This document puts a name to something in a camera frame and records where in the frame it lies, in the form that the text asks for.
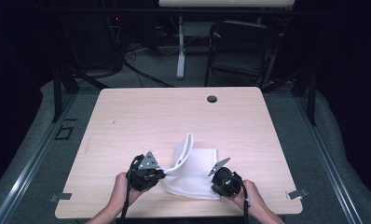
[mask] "office chair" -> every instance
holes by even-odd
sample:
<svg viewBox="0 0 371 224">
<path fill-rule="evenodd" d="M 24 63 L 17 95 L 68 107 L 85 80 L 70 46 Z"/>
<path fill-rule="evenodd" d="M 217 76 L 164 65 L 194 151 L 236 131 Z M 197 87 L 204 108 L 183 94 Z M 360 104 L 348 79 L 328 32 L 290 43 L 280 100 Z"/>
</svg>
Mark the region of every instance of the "office chair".
<svg viewBox="0 0 371 224">
<path fill-rule="evenodd" d="M 210 46 L 206 68 L 205 87 L 210 70 L 250 77 L 260 80 L 262 87 L 265 74 L 279 34 L 272 28 L 242 21 L 219 21 L 210 28 Z"/>
</svg>

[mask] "wooden table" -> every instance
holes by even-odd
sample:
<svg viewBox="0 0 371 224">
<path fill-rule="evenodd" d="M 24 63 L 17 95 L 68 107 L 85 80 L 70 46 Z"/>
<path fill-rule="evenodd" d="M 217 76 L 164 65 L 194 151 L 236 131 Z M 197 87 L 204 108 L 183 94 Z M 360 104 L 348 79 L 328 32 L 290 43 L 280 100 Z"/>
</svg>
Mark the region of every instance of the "wooden table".
<svg viewBox="0 0 371 224">
<path fill-rule="evenodd" d="M 209 103 L 207 97 L 217 97 Z M 151 150 L 162 166 L 187 133 L 194 147 L 217 148 L 217 160 L 259 187 L 276 214 L 302 211 L 287 162 L 258 88 L 106 89 L 98 98 L 77 152 L 58 218 L 93 217 L 108 202 L 115 176 L 126 172 L 133 158 Z M 242 216 L 227 199 L 197 200 L 176 196 L 160 184 L 133 204 L 127 217 Z"/>
</svg>

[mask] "table top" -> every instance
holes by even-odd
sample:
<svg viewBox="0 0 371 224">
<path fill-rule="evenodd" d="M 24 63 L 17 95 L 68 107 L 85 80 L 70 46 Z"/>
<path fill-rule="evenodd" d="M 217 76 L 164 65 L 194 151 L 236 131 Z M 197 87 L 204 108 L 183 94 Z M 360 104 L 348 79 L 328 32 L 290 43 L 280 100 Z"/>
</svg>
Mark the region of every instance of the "table top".
<svg viewBox="0 0 371 224">
<path fill-rule="evenodd" d="M 209 103 L 208 96 L 217 102 Z M 217 149 L 217 160 L 258 186 L 276 214 L 302 211 L 286 191 L 295 184 L 267 106 L 258 88 L 146 88 L 102 90 L 60 200 L 58 218 L 93 217 L 108 202 L 115 176 L 135 156 L 154 153 L 170 167 L 172 153 L 188 133 L 195 148 Z M 200 200 L 172 195 L 157 184 L 128 210 L 127 217 L 242 216 L 225 198 Z"/>
<path fill-rule="evenodd" d="M 161 7 L 292 7 L 294 0 L 159 0 Z"/>
</svg>

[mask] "white cloth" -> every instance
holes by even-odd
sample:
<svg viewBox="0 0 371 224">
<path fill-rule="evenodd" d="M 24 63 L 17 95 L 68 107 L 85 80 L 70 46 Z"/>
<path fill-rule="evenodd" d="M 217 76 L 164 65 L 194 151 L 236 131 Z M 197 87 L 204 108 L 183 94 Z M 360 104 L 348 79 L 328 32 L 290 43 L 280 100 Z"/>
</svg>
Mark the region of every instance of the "white cloth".
<svg viewBox="0 0 371 224">
<path fill-rule="evenodd" d="M 208 173 L 216 164 L 215 148 L 193 148 L 194 137 L 189 133 L 173 153 L 172 168 L 164 169 L 161 186 L 169 193 L 190 198 L 218 200 Z"/>
</svg>

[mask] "round hole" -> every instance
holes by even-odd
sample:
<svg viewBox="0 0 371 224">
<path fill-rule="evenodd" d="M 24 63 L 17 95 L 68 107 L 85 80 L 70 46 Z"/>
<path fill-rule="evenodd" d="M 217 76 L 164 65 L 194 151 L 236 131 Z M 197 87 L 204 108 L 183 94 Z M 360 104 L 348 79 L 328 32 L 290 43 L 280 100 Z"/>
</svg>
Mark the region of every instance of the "round hole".
<svg viewBox="0 0 371 224">
<path fill-rule="evenodd" d="M 217 102 L 217 97 L 215 97 L 213 95 L 208 96 L 208 102 L 209 103 L 215 103 L 215 102 Z"/>
</svg>

